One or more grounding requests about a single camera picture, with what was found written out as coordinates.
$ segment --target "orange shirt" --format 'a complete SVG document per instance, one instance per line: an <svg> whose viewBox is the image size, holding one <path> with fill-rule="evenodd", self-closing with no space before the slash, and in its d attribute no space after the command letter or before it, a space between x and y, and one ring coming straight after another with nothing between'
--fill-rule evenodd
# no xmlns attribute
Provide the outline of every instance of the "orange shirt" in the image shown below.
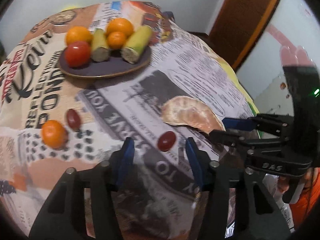
<svg viewBox="0 0 320 240"><path fill-rule="evenodd" d="M316 201L320 195L320 177L319 176L320 176L320 172L318 173L317 179L314 182L313 187L312 187L308 213L310 212L310 210L312 209L313 205L316 203ZM304 190L301 193L298 202L295 204L290 204L290 208L292 211L292 217L293 217L293 223L294 223L294 227L296 229L302 223L302 221L304 219L304 215L305 215L306 209L308 207L310 190L311 190L311 188Z"/></svg>

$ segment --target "plate rim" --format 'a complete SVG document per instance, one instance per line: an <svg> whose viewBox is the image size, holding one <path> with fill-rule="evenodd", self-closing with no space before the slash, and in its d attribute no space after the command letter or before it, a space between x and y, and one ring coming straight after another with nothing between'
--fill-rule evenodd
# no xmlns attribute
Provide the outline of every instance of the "plate rim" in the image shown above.
<svg viewBox="0 0 320 240"><path fill-rule="evenodd" d="M69 73L69 72L65 71L64 69L62 69L61 64L60 64L60 57L59 57L59 60L58 60L58 65L59 65L60 71L62 73L64 73L65 75L68 75L68 76L71 76L71 77L74 77L74 78L100 79L100 78L110 78L110 77L117 77L117 76L125 75L127 73L130 73L130 72L136 71L136 70L138 70L140 68L143 68L144 66L149 64L150 61L151 61L151 49L150 49L149 57L144 62L142 62L140 65L138 65L138 66L136 66L134 68L131 68L131 69L127 70L127 71L124 71L124 72L118 72L118 73L115 73L115 74L107 74L107 75L103 75L103 76L81 76L81 75L75 75L75 74Z"/></svg>

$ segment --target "wooden door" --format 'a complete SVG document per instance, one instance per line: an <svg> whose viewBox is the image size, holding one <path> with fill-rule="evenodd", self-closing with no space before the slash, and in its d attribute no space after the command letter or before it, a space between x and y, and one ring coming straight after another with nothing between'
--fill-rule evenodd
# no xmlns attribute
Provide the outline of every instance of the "wooden door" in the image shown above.
<svg viewBox="0 0 320 240"><path fill-rule="evenodd" d="M279 0L225 0L210 32L213 50L233 69L244 61Z"/></svg>

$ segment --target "oval plate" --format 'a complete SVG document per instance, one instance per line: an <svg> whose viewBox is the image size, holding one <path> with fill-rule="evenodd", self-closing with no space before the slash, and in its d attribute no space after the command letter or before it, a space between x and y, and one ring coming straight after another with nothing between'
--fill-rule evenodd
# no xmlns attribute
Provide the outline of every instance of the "oval plate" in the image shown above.
<svg viewBox="0 0 320 240"><path fill-rule="evenodd" d="M136 64L130 64L124 61L120 51L115 50L111 52L110 58L107 61L95 62L90 60L80 67L71 68L65 60L64 53L65 49L59 58L59 68L64 74L76 78L108 78L121 76L148 65L151 60L150 47L146 47Z"/></svg>

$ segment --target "newspaper print tablecloth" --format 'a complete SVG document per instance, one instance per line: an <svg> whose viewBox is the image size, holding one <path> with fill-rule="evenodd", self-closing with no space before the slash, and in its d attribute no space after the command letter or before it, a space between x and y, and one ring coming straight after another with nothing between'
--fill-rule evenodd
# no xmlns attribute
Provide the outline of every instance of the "newspaper print tablecloth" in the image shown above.
<svg viewBox="0 0 320 240"><path fill-rule="evenodd" d="M150 65L96 82L64 76L57 62L67 30L75 25L104 28L114 17L128 18L135 28L153 27ZM50 190L68 167L90 169L130 136L135 141L135 165L113 195L124 238L186 239L193 217L193 225L201 222L205 194L198 193L194 183L185 139L192 136L212 160L223 157L228 148L212 147L193 130L163 123L160 109L170 98L186 95L204 101L221 119L252 116L246 97L222 62L204 42L147 2L71 9L35 25L0 67L0 199L21 230L29 233ZM79 112L81 130L74 133L66 126L66 147L50 149L39 135L41 125L49 119L66 125L69 108ZM168 130L175 132L177 143L163 153L156 142ZM226 236L234 228L234 203L231 190ZM87 231L94 235L87 191L85 205Z"/></svg>

